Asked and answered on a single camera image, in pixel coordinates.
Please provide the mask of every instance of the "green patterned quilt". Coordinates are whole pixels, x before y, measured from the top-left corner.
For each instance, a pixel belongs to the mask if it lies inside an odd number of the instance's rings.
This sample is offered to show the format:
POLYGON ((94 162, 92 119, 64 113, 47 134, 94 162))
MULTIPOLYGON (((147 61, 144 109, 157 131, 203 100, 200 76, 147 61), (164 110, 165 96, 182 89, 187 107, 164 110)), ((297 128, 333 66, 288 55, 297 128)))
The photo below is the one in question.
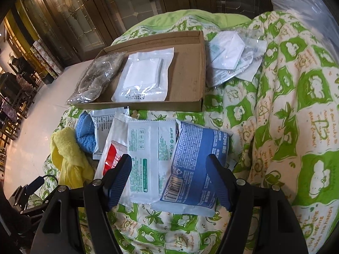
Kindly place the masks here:
MULTIPOLYGON (((269 187, 279 185, 297 215, 309 253, 316 253, 338 221, 339 205, 339 68, 321 43, 295 17, 267 12, 251 21, 240 15, 189 10, 149 18, 113 44, 136 37, 178 30, 202 30, 206 41, 221 28, 241 27, 261 32, 267 40, 262 67, 251 83, 231 79, 206 88, 201 113, 131 111, 138 119, 181 119, 233 133, 229 156, 238 164, 237 177, 269 187)), ((58 129, 74 127, 81 110, 70 107, 58 129)), ((58 175, 50 161, 46 174, 58 175)), ((45 198, 55 188, 47 179, 45 198)), ((254 246, 259 210, 253 211, 246 253, 254 246)), ((85 248, 94 253, 80 211, 85 248)), ((149 205, 132 209, 118 205, 108 213, 124 253, 215 253, 230 214, 220 205, 213 217, 174 215, 149 205)))

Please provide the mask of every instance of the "bolt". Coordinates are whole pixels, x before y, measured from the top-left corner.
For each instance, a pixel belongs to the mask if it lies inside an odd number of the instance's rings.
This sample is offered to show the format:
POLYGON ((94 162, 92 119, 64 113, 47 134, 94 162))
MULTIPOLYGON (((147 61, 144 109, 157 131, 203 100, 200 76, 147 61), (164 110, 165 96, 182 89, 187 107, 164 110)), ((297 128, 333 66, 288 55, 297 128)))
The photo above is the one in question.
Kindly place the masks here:
POLYGON ((67 186, 61 185, 61 186, 58 188, 58 191, 59 191, 59 192, 64 192, 64 191, 66 191, 66 189, 67 189, 67 186))
POLYGON ((276 184, 273 184, 272 185, 272 189, 274 190, 274 191, 280 191, 280 187, 278 186, 278 185, 276 185, 276 184))
POLYGON ((95 179, 95 180, 92 182, 92 184, 93 184, 94 186, 99 186, 99 185, 101 185, 101 179, 95 179))
POLYGON ((237 185, 243 186, 243 185, 246 184, 246 181, 243 180, 242 178, 239 178, 239 179, 237 179, 236 183, 237 183, 237 185))

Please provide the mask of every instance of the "cardboard box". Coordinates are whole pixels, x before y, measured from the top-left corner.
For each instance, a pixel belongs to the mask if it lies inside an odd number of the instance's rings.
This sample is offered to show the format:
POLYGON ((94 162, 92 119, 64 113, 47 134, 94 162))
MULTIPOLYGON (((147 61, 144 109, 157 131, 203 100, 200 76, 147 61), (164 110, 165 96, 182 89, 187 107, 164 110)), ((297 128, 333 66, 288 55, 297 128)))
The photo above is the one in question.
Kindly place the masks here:
POLYGON ((129 106, 132 110, 201 112, 205 94, 206 56, 202 31, 180 31, 146 36, 103 49, 97 57, 113 52, 128 55, 174 47, 174 58, 168 69, 168 92, 162 102, 112 102, 118 76, 106 91, 92 103, 77 104, 80 109, 105 109, 129 106))

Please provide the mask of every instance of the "barcode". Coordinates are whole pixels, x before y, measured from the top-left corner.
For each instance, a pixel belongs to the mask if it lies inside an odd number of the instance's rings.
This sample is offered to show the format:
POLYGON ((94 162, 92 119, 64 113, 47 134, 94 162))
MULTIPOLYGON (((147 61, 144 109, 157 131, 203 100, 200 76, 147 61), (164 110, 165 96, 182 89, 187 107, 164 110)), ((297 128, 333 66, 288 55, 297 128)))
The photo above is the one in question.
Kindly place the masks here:
POLYGON ((182 179, 171 177, 162 199, 175 203, 179 197, 182 183, 182 179))

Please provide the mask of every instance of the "white tile floor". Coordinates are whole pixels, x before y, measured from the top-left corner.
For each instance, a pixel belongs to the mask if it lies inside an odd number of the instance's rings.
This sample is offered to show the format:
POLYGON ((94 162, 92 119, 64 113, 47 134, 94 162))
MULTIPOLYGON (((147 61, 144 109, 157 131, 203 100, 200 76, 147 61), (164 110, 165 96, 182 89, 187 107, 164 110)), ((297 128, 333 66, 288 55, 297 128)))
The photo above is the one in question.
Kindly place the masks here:
POLYGON ((7 198, 19 185, 44 175, 42 166, 50 154, 50 136, 67 109, 67 98, 91 61, 65 69, 50 85, 44 85, 35 97, 27 119, 21 124, 19 137, 7 146, 4 192, 7 198))

